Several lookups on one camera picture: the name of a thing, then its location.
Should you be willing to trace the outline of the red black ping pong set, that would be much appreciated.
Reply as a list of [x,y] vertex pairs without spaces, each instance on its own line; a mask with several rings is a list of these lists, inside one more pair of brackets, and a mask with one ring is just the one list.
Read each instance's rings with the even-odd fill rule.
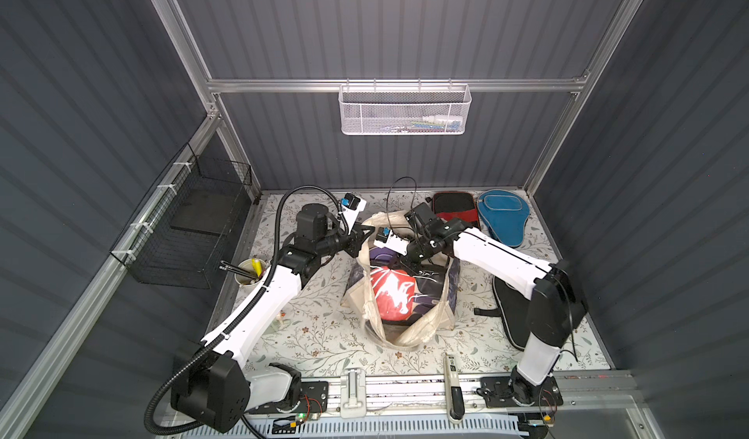
[[439,191],[431,200],[431,210],[446,224],[461,222],[466,227],[481,228],[477,202],[466,191]]

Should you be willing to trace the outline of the red ping pong paddle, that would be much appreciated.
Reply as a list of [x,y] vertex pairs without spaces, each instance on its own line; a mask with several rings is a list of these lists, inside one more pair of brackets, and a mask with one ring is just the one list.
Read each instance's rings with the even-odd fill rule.
[[389,267],[371,268],[374,300],[383,323],[410,326],[440,302],[446,271],[427,267],[417,275]]

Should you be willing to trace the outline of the blue paddle case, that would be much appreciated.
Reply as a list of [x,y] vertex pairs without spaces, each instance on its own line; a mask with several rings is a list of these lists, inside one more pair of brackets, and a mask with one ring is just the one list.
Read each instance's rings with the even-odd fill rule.
[[521,246],[530,217],[525,199],[510,191],[486,191],[478,197],[477,209],[493,239],[511,248]]

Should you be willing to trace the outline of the cream canvas tote bag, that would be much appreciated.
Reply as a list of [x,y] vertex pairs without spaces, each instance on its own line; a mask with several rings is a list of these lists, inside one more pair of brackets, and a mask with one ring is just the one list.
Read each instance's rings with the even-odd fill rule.
[[456,324],[459,259],[430,249],[404,211],[380,212],[364,224],[374,228],[354,253],[343,305],[360,318],[375,342],[392,349],[417,349]]

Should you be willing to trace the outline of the black paddle case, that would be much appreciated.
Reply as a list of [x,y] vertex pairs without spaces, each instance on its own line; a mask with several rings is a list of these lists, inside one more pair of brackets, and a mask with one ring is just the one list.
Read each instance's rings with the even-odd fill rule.
[[492,288],[497,307],[491,310],[474,308],[473,313],[476,316],[499,318],[509,343],[515,349],[524,351],[531,334],[527,324],[530,301],[497,276],[493,278]]

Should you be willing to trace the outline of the purple pouch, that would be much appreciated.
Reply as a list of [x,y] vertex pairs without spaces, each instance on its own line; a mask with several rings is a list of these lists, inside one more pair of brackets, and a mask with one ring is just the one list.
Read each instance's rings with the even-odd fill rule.
[[398,269],[398,267],[400,267],[401,257],[401,254],[391,249],[374,247],[370,251],[370,265],[373,267]]

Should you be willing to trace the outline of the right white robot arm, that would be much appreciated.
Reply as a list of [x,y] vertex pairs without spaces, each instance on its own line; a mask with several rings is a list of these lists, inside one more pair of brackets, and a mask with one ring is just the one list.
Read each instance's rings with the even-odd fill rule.
[[521,253],[460,219],[435,218],[417,227],[413,237],[395,244],[400,263],[415,271],[444,253],[491,273],[528,302],[530,335],[513,382],[539,388],[550,377],[563,347],[587,314],[587,302],[575,289],[564,263],[549,263]]

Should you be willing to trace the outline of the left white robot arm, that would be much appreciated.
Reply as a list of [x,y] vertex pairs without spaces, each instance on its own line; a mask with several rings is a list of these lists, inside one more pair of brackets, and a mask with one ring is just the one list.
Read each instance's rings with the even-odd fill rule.
[[243,372],[256,343],[282,308],[302,292],[323,267],[322,259],[345,252],[356,257],[375,228],[356,223],[350,234],[337,232],[309,240],[290,234],[251,295],[202,340],[206,354],[187,361],[189,368],[171,384],[171,406],[191,418],[181,432],[196,427],[230,431],[248,411],[276,405],[292,411],[300,404],[302,375],[296,369],[271,363]]

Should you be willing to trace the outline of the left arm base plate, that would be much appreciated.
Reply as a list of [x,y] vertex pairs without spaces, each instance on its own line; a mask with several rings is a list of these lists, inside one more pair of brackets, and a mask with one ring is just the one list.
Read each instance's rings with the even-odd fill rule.
[[251,415],[325,413],[330,397],[330,384],[324,381],[294,382],[290,391],[278,402],[269,402],[253,409]]

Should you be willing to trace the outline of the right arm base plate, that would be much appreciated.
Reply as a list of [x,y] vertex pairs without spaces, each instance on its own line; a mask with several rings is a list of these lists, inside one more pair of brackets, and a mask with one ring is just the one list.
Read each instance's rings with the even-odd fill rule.
[[482,377],[475,393],[489,408],[550,407],[555,410],[564,405],[557,380],[547,376],[540,386],[533,386],[522,376],[511,375]]

